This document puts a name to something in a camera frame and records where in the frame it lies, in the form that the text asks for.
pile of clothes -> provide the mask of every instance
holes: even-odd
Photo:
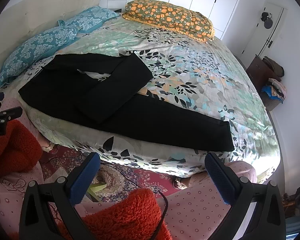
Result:
[[[269,78],[266,85],[262,87],[261,92],[266,92],[270,99],[279,100],[281,103],[287,95],[285,86],[273,78]]]

black cloth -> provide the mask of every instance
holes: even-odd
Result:
[[[77,70],[109,73],[103,81]],[[57,55],[20,90],[52,117],[133,139],[208,151],[233,151],[229,122],[137,94],[152,74],[137,55]]]

floor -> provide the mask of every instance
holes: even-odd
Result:
[[[44,179],[48,179],[56,172],[59,174],[63,172],[69,174],[85,160],[87,155],[88,153],[82,153],[64,146],[58,146],[57,151],[52,151],[51,154],[45,153],[45,156],[39,160]],[[125,199],[129,192],[137,188],[135,184],[140,187],[148,187],[154,192],[160,190],[166,196],[171,195],[179,191],[179,189],[173,187],[172,179],[173,176],[168,174],[155,173],[153,171],[102,161],[101,167],[92,183],[107,183],[107,187],[96,194],[101,201],[118,202]]]

blue floral pillow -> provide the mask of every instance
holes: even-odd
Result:
[[[76,26],[54,27],[22,43],[3,63],[0,87],[11,83],[33,63],[52,56],[57,50],[76,41],[77,33]]]
[[[84,10],[67,21],[59,20],[59,26],[75,25],[80,33],[91,33],[100,28],[104,22],[116,18],[120,14],[100,6]]]

orange floral pillow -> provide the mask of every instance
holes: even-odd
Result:
[[[122,15],[126,20],[185,34],[193,39],[213,41],[212,22],[202,14],[171,3],[156,0],[134,0],[126,5]]]

